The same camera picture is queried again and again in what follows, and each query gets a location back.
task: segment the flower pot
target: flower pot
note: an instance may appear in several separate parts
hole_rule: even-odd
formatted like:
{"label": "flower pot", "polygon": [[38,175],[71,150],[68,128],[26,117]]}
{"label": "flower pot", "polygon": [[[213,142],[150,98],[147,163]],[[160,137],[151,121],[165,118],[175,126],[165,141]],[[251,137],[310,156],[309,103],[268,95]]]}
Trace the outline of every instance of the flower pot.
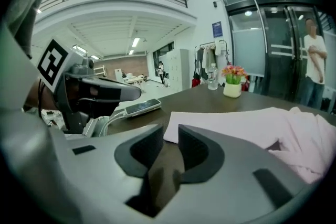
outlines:
{"label": "flower pot", "polygon": [[225,84],[223,94],[232,98],[239,97],[242,93],[240,84]]}

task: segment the blue sign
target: blue sign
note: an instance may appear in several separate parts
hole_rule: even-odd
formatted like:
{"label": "blue sign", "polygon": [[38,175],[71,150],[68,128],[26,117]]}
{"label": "blue sign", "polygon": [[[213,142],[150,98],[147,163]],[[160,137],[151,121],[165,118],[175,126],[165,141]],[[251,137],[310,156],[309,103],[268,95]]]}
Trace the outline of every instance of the blue sign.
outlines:
{"label": "blue sign", "polygon": [[212,24],[212,31],[214,33],[214,37],[222,37],[223,36],[222,23],[217,22]]}

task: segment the pink cloth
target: pink cloth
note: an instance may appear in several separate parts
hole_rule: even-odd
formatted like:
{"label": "pink cloth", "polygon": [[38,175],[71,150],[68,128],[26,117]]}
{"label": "pink cloth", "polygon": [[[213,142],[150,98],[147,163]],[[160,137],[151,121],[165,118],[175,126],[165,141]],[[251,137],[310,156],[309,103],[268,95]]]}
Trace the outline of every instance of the pink cloth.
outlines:
{"label": "pink cloth", "polygon": [[336,127],[324,118],[298,108],[268,108],[234,113],[172,112],[164,139],[178,143],[179,124],[208,129],[250,141],[287,163],[306,182],[312,183],[328,170],[336,152]]}

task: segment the doorway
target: doorway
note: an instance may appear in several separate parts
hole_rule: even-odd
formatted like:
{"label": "doorway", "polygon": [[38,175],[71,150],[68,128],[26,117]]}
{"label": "doorway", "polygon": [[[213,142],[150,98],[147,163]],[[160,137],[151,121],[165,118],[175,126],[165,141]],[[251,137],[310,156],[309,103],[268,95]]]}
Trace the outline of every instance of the doorway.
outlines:
{"label": "doorway", "polygon": [[277,5],[260,7],[267,40],[265,83],[263,94],[299,103],[304,91],[307,52],[304,36],[306,20],[313,19],[318,26],[312,7]]}

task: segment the water bottle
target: water bottle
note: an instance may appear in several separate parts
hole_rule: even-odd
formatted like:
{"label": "water bottle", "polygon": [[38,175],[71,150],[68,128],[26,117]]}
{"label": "water bottle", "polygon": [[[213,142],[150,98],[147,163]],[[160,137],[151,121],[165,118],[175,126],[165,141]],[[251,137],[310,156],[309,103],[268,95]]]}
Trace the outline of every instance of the water bottle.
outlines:
{"label": "water bottle", "polygon": [[209,90],[217,90],[218,82],[217,82],[217,73],[218,69],[215,63],[211,64],[211,67],[208,70],[208,89]]}

